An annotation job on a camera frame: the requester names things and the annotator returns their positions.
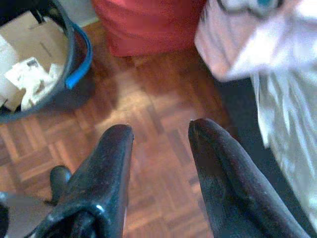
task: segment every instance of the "cardboard box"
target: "cardboard box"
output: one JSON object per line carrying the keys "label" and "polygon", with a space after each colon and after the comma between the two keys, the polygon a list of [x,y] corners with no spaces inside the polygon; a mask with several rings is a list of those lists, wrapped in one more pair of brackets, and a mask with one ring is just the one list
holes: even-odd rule
{"label": "cardboard box", "polygon": [[27,12],[1,27],[0,35],[17,51],[19,61],[34,57],[47,72],[52,63],[66,62],[67,38],[53,21],[38,24]]}
{"label": "cardboard box", "polygon": [[10,68],[23,60],[35,57],[48,72],[52,63],[65,65],[68,39],[51,20],[38,24],[31,12],[17,17],[0,27],[0,96],[5,106],[15,111],[23,98],[10,81],[3,76]]}
{"label": "cardboard box", "polygon": [[0,36],[0,107],[4,104],[12,111],[15,111],[20,105],[23,93],[4,77],[4,73],[18,61],[17,52]]}

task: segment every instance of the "wooden floor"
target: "wooden floor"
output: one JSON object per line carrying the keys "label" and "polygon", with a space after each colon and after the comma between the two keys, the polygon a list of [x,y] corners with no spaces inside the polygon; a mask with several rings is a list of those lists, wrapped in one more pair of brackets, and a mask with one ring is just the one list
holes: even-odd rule
{"label": "wooden floor", "polygon": [[49,199],[54,166],[75,171],[107,128],[128,123],[135,141],[125,237],[212,237],[187,130],[190,119],[230,122],[196,50],[116,58],[99,23],[86,31],[95,96],[73,112],[1,125],[0,190]]}

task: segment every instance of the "red bean bag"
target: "red bean bag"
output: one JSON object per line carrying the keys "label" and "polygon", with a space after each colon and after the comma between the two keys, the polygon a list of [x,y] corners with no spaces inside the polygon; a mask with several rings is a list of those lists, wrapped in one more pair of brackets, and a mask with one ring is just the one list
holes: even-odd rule
{"label": "red bean bag", "polygon": [[206,0],[92,0],[115,56],[147,55],[194,45]]}

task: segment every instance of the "crumpled paper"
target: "crumpled paper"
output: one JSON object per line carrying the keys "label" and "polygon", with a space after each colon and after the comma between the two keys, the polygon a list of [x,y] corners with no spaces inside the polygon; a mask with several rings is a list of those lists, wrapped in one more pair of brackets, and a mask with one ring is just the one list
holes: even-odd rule
{"label": "crumpled paper", "polygon": [[48,74],[36,58],[32,57],[15,64],[4,75],[18,89],[26,90],[21,102],[21,110],[25,111],[36,105],[54,88],[62,69],[62,66],[52,64]]}

